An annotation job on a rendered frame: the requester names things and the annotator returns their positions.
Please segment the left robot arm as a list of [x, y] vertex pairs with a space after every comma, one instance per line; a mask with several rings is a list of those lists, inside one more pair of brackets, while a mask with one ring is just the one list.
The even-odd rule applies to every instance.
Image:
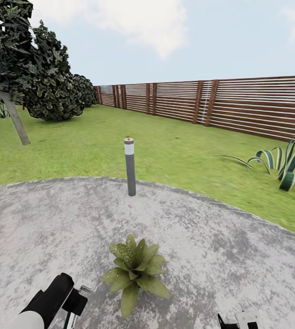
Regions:
[[80, 316], [88, 301], [81, 290], [94, 295], [96, 285], [84, 278], [74, 284], [72, 277], [62, 272], [46, 291], [38, 291], [5, 329], [47, 329], [61, 308]]

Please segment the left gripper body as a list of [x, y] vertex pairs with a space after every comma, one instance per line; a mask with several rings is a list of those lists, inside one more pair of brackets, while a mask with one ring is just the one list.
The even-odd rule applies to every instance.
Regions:
[[78, 291], [75, 290], [75, 296], [70, 302], [70, 304], [61, 308], [65, 309], [68, 312], [73, 312], [74, 314], [77, 314], [77, 316], [80, 316], [85, 308], [87, 301], [88, 299], [86, 297], [79, 294]]

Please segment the insectifuge atomizer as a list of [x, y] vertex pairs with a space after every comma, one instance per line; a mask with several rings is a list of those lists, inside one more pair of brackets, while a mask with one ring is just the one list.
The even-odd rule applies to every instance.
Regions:
[[75, 326], [76, 318], [77, 318], [77, 314], [74, 314], [73, 312], [68, 312], [64, 329], [73, 329]]

